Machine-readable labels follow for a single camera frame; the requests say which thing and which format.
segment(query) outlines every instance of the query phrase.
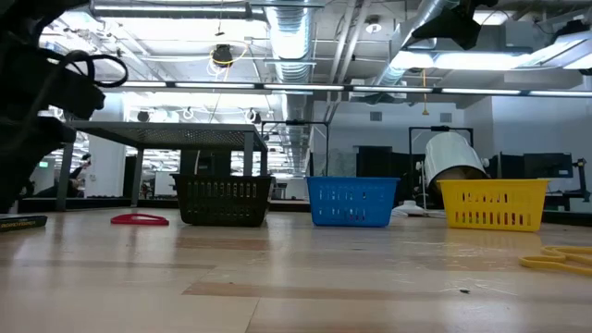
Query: table surface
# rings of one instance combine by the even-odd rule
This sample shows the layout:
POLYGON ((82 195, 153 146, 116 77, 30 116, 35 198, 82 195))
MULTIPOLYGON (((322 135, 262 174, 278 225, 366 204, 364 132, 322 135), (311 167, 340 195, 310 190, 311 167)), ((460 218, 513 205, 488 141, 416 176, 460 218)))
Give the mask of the table surface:
POLYGON ((253 133, 253 150, 266 145, 255 125, 72 121, 77 130, 143 149, 244 150, 245 133, 253 133))
POLYGON ((437 218, 315 228, 310 214, 270 213, 262 228, 205 228, 178 210, 49 214, 46 228, 0 233, 0 323, 3 333, 589 332, 592 279, 518 257, 591 242, 592 228, 448 229, 437 218), (109 224, 129 212, 171 224, 109 224))

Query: yellow scissors handle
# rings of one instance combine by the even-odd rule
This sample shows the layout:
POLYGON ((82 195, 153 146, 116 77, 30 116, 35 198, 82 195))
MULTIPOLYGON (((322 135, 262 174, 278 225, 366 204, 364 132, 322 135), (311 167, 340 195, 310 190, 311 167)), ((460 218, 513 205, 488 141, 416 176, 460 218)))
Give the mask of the yellow scissors handle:
POLYGON ((520 265, 538 269, 555 269, 592 277, 592 258, 579 254, 592 254, 592 247, 579 246, 545 246, 541 249, 545 255, 534 255, 520 258, 520 265), (580 267, 565 264, 568 260, 589 265, 580 267))

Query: computer monitor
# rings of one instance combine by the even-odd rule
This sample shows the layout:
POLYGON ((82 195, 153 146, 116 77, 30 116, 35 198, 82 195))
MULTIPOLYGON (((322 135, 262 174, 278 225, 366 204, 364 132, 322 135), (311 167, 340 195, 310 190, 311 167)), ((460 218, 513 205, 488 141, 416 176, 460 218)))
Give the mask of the computer monitor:
POLYGON ((524 154, 524 175, 528 179, 573 178, 572 155, 524 154))

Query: black basket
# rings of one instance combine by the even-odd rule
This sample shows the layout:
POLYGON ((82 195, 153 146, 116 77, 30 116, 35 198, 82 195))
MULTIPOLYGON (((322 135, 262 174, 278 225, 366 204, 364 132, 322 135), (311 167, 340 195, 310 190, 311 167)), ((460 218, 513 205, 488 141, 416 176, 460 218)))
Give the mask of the black basket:
POLYGON ((269 206, 271 177, 171 175, 181 219, 194 226, 260 227, 269 206))

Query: yellow basket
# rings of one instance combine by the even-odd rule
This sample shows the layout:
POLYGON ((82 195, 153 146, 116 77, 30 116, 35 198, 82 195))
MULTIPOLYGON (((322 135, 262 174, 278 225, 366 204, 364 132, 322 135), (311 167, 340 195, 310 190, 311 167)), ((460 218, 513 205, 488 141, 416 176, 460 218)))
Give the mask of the yellow basket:
POLYGON ((537 231, 546 179, 440 180, 450 228, 537 231))

